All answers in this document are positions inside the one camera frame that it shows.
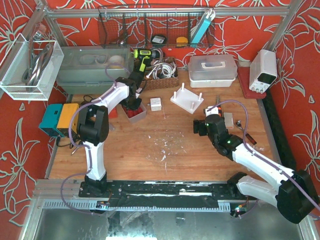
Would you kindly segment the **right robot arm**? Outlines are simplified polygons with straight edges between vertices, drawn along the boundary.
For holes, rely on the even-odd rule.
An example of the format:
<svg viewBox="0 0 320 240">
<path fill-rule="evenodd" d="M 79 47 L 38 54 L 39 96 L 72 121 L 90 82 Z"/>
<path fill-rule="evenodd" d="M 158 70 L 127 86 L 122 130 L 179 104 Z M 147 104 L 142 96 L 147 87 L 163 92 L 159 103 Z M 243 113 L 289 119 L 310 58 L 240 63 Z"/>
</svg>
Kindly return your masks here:
<svg viewBox="0 0 320 240">
<path fill-rule="evenodd" d="M 320 199 L 306 171 L 294 171 L 256 152 L 241 137 L 230 134 L 224 119 L 218 114 L 194 120 L 193 132 L 207 136 L 220 155 L 262 178 L 257 180 L 242 172 L 234 175 L 235 187 L 242 195 L 276 207 L 284 218 L 294 224 L 300 223 L 313 209 L 319 209 Z"/>
</svg>

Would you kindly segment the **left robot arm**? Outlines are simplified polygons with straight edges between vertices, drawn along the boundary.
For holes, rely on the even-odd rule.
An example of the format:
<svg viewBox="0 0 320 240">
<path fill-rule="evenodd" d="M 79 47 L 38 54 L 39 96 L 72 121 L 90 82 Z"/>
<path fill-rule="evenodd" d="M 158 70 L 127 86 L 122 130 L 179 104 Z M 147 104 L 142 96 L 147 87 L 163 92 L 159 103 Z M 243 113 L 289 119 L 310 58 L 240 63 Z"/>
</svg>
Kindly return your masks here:
<svg viewBox="0 0 320 240">
<path fill-rule="evenodd" d="M 104 166 L 104 142 L 109 134 L 109 113 L 118 104 L 137 110 L 142 80 L 118 77 L 100 97 L 79 108 L 77 133 L 85 148 L 87 171 L 84 187 L 99 194 L 107 191 L 107 171 Z"/>
</svg>

